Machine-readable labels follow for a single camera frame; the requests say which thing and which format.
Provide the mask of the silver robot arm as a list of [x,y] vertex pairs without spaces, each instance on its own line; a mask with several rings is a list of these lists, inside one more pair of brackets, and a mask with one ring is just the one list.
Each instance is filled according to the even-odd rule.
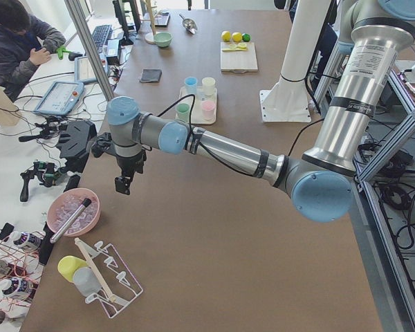
[[[308,149],[318,125],[296,139],[300,123],[265,123],[259,110],[260,89],[275,81],[282,65],[291,29],[288,15],[279,10],[193,10],[189,16],[199,28],[195,35],[184,32],[178,12],[173,11],[169,48],[136,43],[116,93],[133,98],[141,111],[169,120],[176,115],[174,103],[185,77],[212,76],[218,109],[215,122],[205,127],[206,135],[223,136],[274,156],[286,153],[291,144],[296,155]],[[257,72],[221,71],[220,34],[228,28],[247,31],[255,38]],[[328,222],[344,216],[353,200],[348,183],[334,187],[333,177],[328,176],[318,180],[301,201],[291,201],[252,172],[227,168],[225,159],[206,140],[197,155],[150,151],[144,172],[135,175],[128,195],[116,192],[114,178],[119,174],[115,158],[104,155],[90,160],[83,180],[98,194],[102,216],[110,221],[223,222],[236,217]]]

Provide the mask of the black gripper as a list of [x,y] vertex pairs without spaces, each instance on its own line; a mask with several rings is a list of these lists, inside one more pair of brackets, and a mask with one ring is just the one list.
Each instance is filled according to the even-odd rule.
[[103,153],[115,156],[121,176],[115,177],[116,192],[130,195],[130,185],[135,173],[142,174],[146,161],[146,151],[139,144],[132,144],[127,147],[114,143],[111,134],[104,132],[99,135],[91,146],[91,153],[95,158],[101,157]]

